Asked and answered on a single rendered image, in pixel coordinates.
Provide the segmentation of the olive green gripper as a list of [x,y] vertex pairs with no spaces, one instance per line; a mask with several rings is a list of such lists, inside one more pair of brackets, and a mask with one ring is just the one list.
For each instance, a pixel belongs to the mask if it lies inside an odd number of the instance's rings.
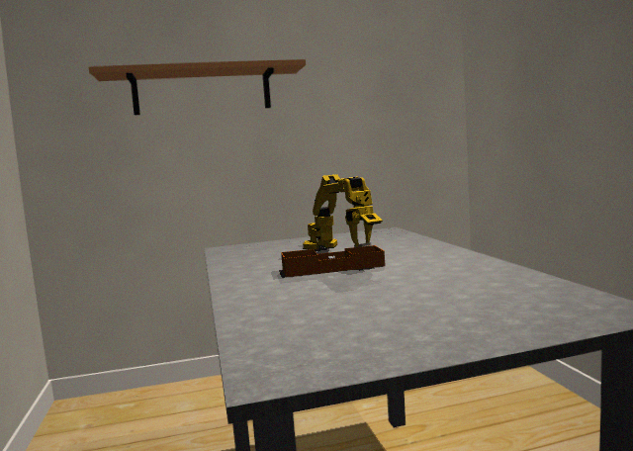
[[366,243],[370,242],[372,227],[374,224],[381,224],[382,220],[373,212],[373,207],[364,207],[361,205],[353,206],[353,208],[346,210],[346,223],[349,225],[351,239],[354,242],[355,246],[358,247],[358,238],[357,238],[357,224],[360,221],[363,221],[365,227],[365,239]]

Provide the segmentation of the orange three-compartment bin rack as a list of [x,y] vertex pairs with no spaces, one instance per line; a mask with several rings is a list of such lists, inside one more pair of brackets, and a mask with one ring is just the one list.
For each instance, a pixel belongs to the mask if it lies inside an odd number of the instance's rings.
[[[313,249],[281,252],[286,277],[385,266],[385,251],[376,245],[317,254]],[[334,256],[336,259],[328,259]]]

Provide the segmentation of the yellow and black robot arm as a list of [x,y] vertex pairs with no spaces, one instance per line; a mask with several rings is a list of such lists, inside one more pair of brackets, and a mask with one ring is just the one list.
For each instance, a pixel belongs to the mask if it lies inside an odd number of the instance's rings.
[[[337,245],[337,239],[333,239],[332,236],[333,216],[330,214],[333,214],[337,200],[336,193],[339,192],[345,192],[345,199],[353,206],[372,205],[371,192],[363,178],[340,179],[338,175],[322,176],[313,208],[313,214],[317,217],[315,217],[315,223],[309,225],[311,240],[305,240],[304,249],[317,250],[319,245],[334,248]],[[325,201],[328,201],[328,206],[321,208]]]

